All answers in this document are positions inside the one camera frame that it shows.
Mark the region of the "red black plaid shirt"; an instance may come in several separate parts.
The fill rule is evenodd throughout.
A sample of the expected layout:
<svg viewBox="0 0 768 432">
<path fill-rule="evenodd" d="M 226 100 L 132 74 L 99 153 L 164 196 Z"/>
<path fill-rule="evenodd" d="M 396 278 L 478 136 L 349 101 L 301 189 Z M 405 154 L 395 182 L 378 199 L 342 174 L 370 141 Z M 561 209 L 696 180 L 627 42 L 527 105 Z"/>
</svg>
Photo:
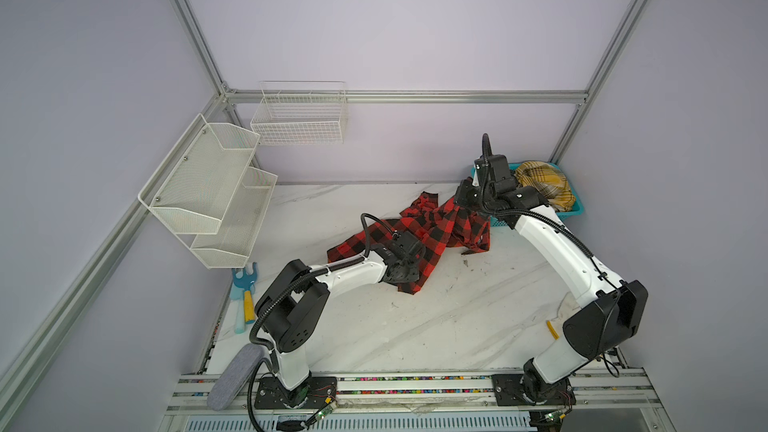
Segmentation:
<svg viewBox="0 0 768 432">
<path fill-rule="evenodd" d="M 491 227 L 487 218 L 458 206 L 452 198 L 443 204 L 438 196 L 423 192 L 394 219 L 370 219 L 366 229 L 327 250 L 327 259 L 336 262 L 364 251 L 365 239 L 373 244 L 392 238 L 392 233 L 409 232 L 425 247 L 419 263 L 419 278 L 400 284 L 403 293 L 419 292 L 434 272 L 443 253 L 449 248 L 462 248 L 466 255 L 484 253 L 491 247 Z"/>
</svg>

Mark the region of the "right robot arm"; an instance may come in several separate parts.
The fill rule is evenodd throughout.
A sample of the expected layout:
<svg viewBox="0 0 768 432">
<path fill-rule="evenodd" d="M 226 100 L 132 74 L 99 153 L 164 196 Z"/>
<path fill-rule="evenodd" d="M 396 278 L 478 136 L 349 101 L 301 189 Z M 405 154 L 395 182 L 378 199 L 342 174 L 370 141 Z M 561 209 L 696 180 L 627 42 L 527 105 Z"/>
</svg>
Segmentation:
<svg viewBox="0 0 768 432">
<path fill-rule="evenodd" d="M 463 180 L 456 203 L 505 223 L 526 239 L 568 287 L 579 310 L 562 325 L 561 337 L 523 366 L 512 393 L 543 405 L 567 388 L 568 377 L 635 336 L 648 300 L 638 280 L 626 281 L 603 264 L 560 220 L 533 186 L 522 186 L 507 158 L 482 136 L 474 175 Z"/>
</svg>

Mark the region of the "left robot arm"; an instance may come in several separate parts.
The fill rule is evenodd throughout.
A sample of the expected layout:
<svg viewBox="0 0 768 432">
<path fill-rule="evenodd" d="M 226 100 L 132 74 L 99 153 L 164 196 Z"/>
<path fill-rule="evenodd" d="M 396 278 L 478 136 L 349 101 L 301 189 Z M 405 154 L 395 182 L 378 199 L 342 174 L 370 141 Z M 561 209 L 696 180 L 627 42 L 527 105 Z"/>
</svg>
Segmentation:
<svg viewBox="0 0 768 432">
<path fill-rule="evenodd" d="M 251 370 L 248 394 L 258 386 L 261 394 L 276 395 L 287 408 L 304 405 L 313 394 L 305 344 L 329 300 L 380 283 L 415 290 L 427 260 L 421 234 L 369 213 L 360 221 L 362 231 L 330 248 L 326 264 L 289 262 L 256 302 L 249 340 L 268 356 Z"/>
</svg>

